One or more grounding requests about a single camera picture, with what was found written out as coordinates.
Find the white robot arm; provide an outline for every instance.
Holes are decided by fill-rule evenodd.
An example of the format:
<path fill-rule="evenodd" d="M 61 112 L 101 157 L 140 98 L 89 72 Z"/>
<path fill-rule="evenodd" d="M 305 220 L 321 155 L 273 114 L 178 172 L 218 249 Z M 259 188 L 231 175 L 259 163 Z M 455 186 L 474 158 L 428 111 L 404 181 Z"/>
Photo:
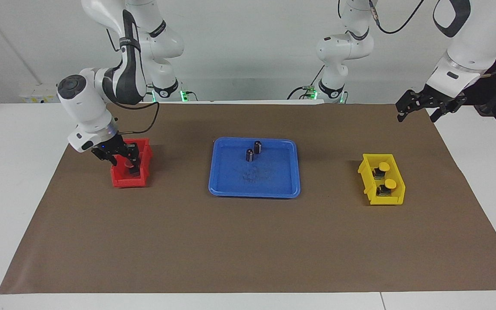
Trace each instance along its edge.
<path fill-rule="evenodd" d="M 423 90 L 408 90 L 396 103 L 401 122 L 410 113 L 437 108 L 433 122 L 456 112 L 474 84 L 496 59 L 496 0 L 439 0 L 434 22 L 453 41 L 439 59 Z"/>
<path fill-rule="evenodd" d="M 130 160 L 130 172 L 138 172 L 139 151 L 126 145 L 118 133 L 106 103 L 135 105 L 153 88 L 157 101 L 179 100 L 180 82 L 165 58 L 178 57 L 184 44 L 167 28 L 154 0 L 82 0 L 85 12 L 120 36 L 122 60 L 114 68 L 87 68 L 58 85 L 65 110 L 78 125 L 68 136 L 79 152 L 91 149 L 101 160 L 116 165 L 114 155 Z M 150 84 L 146 84 L 148 71 Z"/>
<path fill-rule="evenodd" d="M 317 98 L 325 102 L 339 102 L 341 98 L 348 75 L 343 62 L 366 57 L 374 49 L 369 0 L 344 1 L 341 12 L 346 33 L 325 37 L 317 44 L 317 55 L 325 63 Z"/>

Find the brown paper mat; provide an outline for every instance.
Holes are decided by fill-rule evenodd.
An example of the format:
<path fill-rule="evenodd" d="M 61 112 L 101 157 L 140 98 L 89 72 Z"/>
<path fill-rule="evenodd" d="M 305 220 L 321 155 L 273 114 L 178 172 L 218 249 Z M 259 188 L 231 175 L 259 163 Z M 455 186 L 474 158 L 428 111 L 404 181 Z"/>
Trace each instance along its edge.
<path fill-rule="evenodd" d="M 140 130 L 152 112 L 114 115 Z M 65 152 L 0 294 L 496 290 L 496 233 L 425 112 L 393 105 L 162 105 L 149 188 Z M 301 195 L 217 198 L 213 140 L 297 143 Z M 405 204 L 370 207 L 362 153 L 393 153 Z"/>

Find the yellow cap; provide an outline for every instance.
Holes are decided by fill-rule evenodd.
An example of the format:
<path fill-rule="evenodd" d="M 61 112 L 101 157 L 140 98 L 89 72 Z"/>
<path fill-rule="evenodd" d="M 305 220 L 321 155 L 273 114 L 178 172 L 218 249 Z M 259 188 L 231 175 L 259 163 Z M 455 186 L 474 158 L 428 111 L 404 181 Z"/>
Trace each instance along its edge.
<path fill-rule="evenodd" d="M 378 170 L 383 172 L 390 171 L 390 164 L 386 163 L 385 161 L 382 161 L 381 163 L 378 164 Z"/>
<path fill-rule="evenodd" d="M 392 179 L 386 179 L 384 185 L 386 185 L 386 188 L 388 189 L 395 189 L 397 187 L 397 182 Z"/>

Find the table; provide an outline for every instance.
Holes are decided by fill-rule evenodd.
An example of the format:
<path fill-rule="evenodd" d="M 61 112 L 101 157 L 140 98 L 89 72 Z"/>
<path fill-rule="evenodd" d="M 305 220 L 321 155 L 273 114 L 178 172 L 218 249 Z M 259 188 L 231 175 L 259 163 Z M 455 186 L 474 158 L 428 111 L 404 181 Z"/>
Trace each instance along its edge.
<path fill-rule="evenodd" d="M 474 108 L 465 106 L 456 114 L 441 118 L 436 125 L 496 230 L 496 121 L 481 118 Z M 0 282 L 73 128 L 74 123 L 60 104 L 0 104 Z M 0 296 L 0 308 L 18 310 L 122 309 L 125 306 L 132 309 L 490 309 L 496 308 L 496 291 Z"/>

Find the blue tray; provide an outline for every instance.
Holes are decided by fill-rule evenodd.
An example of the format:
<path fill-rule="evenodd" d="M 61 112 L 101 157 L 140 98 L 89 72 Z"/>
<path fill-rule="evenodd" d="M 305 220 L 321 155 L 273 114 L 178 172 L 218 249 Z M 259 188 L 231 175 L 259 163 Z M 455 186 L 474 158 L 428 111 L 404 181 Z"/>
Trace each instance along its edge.
<path fill-rule="evenodd" d="M 255 141 L 261 141 L 262 152 L 248 162 L 246 150 Z M 216 196 L 296 198 L 301 190 L 296 144 L 288 139 L 215 140 L 208 189 Z"/>

